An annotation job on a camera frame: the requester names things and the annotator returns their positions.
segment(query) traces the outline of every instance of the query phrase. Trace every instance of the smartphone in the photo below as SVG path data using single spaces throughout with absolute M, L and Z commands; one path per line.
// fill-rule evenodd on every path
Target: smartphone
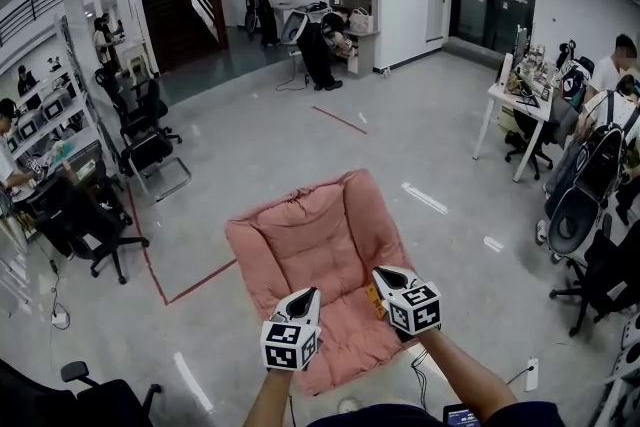
M 442 422 L 454 427 L 480 427 L 480 422 L 463 404 L 446 406 L 442 414 Z

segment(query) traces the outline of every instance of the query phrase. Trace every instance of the red line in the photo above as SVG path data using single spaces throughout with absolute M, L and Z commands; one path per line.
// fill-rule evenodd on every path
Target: red line
M 333 119 L 337 119 L 338 121 L 341 121 L 342 123 L 344 123 L 345 125 L 349 125 L 351 128 L 355 128 L 358 132 L 362 132 L 364 135 L 367 135 L 367 133 L 362 130 L 360 127 L 357 127 L 355 125 L 352 125 L 351 123 L 349 123 L 348 121 L 345 121 L 341 118 L 339 118 L 338 116 L 334 116 L 333 114 L 331 114 L 330 112 L 327 111 L 323 111 L 322 109 L 320 109 L 319 107 L 316 107 L 315 105 L 312 107 L 312 109 L 315 109 L 317 111 L 322 112 L 323 114 L 326 114 L 327 116 L 331 116 Z
M 212 278 L 215 278 L 218 274 L 220 274 L 222 271 L 227 270 L 229 267 L 231 267 L 234 263 L 236 263 L 236 259 L 234 258 L 233 260 L 231 260 L 230 262 L 225 263 L 222 267 L 220 267 L 218 270 L 213 271 L 211 274 L 209 274 L 206 278 L 201 279 L 200 281 L 198 281 L 195 285 L 190 286 L 189 288 L 187 288 L 184 292 L 180 292 L 177 296 L 175 296 L 173 299 L 171 299 L 171 301 L 169 301 L 169 304 L 176 302 L 178 299 L 184 297 L 187 294 L 190 294 L 191 292 L 193 292 L 196 288 L 204 285 L 207 281 L 209 281 Z
M 138 230 L 138 235 L 140 237 L 142 237 L 142 232 L 140 231 L 140 223 L 138 222 L 138 213 L 136 211 L 136 204 L 133 202 L 133 195 L 131 194 L 131 187 L 129 187 L 129 184 L 127 184 L 127 192 L 129 193 L 129 202 L 131 203 L 131 213 L 133 214 L 133 220 L 136 223 L 136 229 Z M 209 281 L 210 279 L 215 278 L 222 271 L 227 270 L 234 263 L 236 263 L 235 259 L 231 260 L 230 262 L 227 262 L 222 267 L 220 267 L 219 269 L 217 269 L 217 270 L 213 271 L 211 274 L 209 274 L 206 278 L 201 279 L 195 285 L 190 286 L 184 292 L 180 292 L 177 296 L 175 296 L 173 299 L 171 299 L 171 301 L 168 301 L 167 300 L 167 296 L 164 294 L 164 290 L 162 290 L 162 286 L 160 286 L 160 281 L 158 280 L 155 272 L 153 272 L 153 267 L 151 266 L 151 261 L 149 260 L 149 254 L 147 253 L 147 249 L 144 246 L 142 247 L 142 252 L 144 253 L 144 259 L 147 262 L 147 267 L 149 268 L 149 272 L 151 273 L 151 277 L 153 278 L 153 282 L 156 284 L 156 288 L 158 289 L 158 293 L 160 294 L 160 297 L 162 297 L 162 301 L 164 302 L 165 306 L 169 306 L 171 303 L 174 303 L 178 299 L 181 299 L 182 297 L 184 297 L 185 295 L 190 294 L 195 289 L 197 289 L 198 287 L 201 287 L 207 281 Z
M 138 213 L 136 212 L 136 205 L 133 202 L 133 195 L 131 194 L 131 187 L 127 184 L 127 191 L 129 192 L 129 202 L 131 203 L 131 213 L 133 213 L 133 220 L 136 223 L 136 229 L 138 230 L 138 235 L 142 237 L 142 232 L 140 231 L 140 223 L 138 222 Z M 144 259 L 147 262 L 147 267 L 149 267 L 149 272 L 151 273 L 151 277 L 153 278 L 153 282 L 156 284 L 156 288 L 158 289 L 158 293 L 164 302 L 165 306 L 169 305 L 169 301 L 167 301 L 167 296 L 164 295 L 164 291 L 160 286 L 160 282 L 156 277 L 155 272 L 153 272 L 153 267 L 151 267 L 151 261 L 149 260 L 149 254 L 147 253 L 147 249 L 142 246 L 142 252 L 144 253 Z

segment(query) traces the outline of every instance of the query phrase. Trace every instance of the staircase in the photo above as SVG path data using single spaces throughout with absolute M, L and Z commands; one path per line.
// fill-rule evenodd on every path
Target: staircase
M 142 5 L 161 73 L 220 49 L 188 0 L 142 0 Z

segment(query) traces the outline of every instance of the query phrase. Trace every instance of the pink cushion chair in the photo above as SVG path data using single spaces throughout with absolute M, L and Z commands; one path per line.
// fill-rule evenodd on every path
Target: pink cushion chair
M 403 349 L 365 292 L 374 267 L 411 267 L 367 170 L 262 205 L 228 221 L 226 234 L 263 319 L 296 290 L 315 286 L 322 293 L 324 344 L 308 371 L 296 375 L 304 393 L 351 381 Z

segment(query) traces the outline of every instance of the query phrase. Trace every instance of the polished concrete floor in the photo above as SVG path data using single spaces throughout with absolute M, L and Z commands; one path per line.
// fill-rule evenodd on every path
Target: polished concrete floor
M 190 73 L 194 80 L 199 76 Z M 95 380 L 125 379 L 139 397 L 149 384 L 160 383 L 165 393 L 152 408 L 156 427 L 241 425 L 265 370 L 261 324 L 237 265 L 216 274 L 234 258 L 224 222 L 297 187 L 368 168 L 418 272 L 443 294 L 444 331 L 505 380 L 535 354 L 539 387 L 525 393 L 520 378 L 512 384 L 516 395 L 556 402 L 569 426 L 587 423 L 602 393 L 598 383 L 618 354 L 626 317 L 611 315 L 595 326 L 588 318 L 575 339 L 568 337 L 576 305 L 548 298 L 551 288 L 565 285 L 567 270 L 552 265 L 533 242 L 544 201 L 541 183 L 530 169 L 519 184 L 512 181 L 519 161 L 505 163 L 508 149 L 495 122 L 479 161 L 471 158 L 492 70 L 440 53 L 388 79 L 345 79 L 344 87 L 332 92 L 311 87 L 276 92 L 290 76 L 288 62 L 218 87 L 203 73 L 197 80 L 204 92 L 172 106 L 163 118 L 184 138 L 175 153 L 193 172 L 193 181 L 158 204 L 130 182 L 141 231 L 151 240 L 148 263 L 140 247 L 121 251 L 129 283 L 120 286 L 110 263 L 93 279 L 87 262 L 60 262 L 59 300 L 71 313 L 71 325 L 57 331 L 47 318 L 51 271 L 34 245 L 25 289 L 31 302 L 0 321 L 0 358 L 56 388 L 65 386 L 59 368 L 79 359 Z M 291 84 L 296 85 L 304 86 L 302 75 Z M 550 153 L 559 155 L 557 149 Z M 166 184 L 155 185 L 178 178 L 172 171 Z M 404 183 L 445 205 L 448 213 L 418 201 Z M 616 219 L 614 239 L 623 236 Z M 485 237 L 498 241 L 502 251 L 486 246 Z M 11 256 L 4 242 L 2 253 Z M 213 411 L 207 413 L 185 384 L 175 364 L 178 353 Z M 365 405 L 419 403 L 412 359 L 403 354 L 318 397 L 301 397 L 294 389 L 297 424 L 332 414 L 345 396 Z M 457 399 L 437 373 L 426 373 L 426 402 L 440 416 L 443 406 Z M 287 412 L 285 425 L 290 422 Z
M 289 48 L 286 46 L 263 48 L 259 33 L 249 38 L 246 31 L 227 27 L 227 34 L 227 50 L 215 52 L 162 75 L 161 83 L 171 104 L 289 58 Z

